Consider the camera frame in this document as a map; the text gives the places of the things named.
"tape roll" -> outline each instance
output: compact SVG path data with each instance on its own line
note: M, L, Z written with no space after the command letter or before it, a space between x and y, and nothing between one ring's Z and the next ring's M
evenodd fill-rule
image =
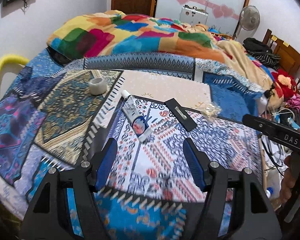
M104 78L94 78L89 81L90 93L92 95L101 95L107 91L107 81Z

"wooden headboard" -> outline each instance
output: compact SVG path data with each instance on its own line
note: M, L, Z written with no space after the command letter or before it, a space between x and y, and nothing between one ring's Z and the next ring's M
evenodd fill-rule
M268 44L269 40L271 40L269 45L270 47L272 47L274 42L277 44L273 53L281 57L281 60L279 61L279 68L288 72L289 75L294 78L299 78L297 83L297 85L299 85L300 76L296 76L296 73L300 68L300 54L288 43L279 39L275 35L272 35L272 31L268 29L263 39L263 43Z

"metal screw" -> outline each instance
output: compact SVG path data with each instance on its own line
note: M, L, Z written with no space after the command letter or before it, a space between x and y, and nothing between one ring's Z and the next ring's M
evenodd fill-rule
M252 169L250 168L244 168L243 171L247 174L251 174L252 173Z
M217 162L210 162L210 166L212 168L217 168L217 167L219 167L219 163L217 163Z
M88 162L88 161L81 163L81 167L83 167L83 168L88 168L89 166L90 166L90 162Z
M57 171L57 169L56 169L55 167L50 168L50 169L48 170L48 172L49 172L50 174L55 174L56 171Z

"crumpled clear plastic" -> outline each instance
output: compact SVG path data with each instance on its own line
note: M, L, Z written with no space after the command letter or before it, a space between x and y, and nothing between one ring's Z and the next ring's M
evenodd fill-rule
M222 111L216 102L202 104L197 110L210 122L213 122Z

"gold patterned fabric patch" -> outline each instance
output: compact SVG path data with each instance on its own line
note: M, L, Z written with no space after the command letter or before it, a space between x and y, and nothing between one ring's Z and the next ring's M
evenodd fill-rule
M93 114L104 103L121 73L112 70L67 72L39 106L47 117L35 142L56 157L75 164ZM104 94L94 96L88 83L98 77L106 78L108 87Z

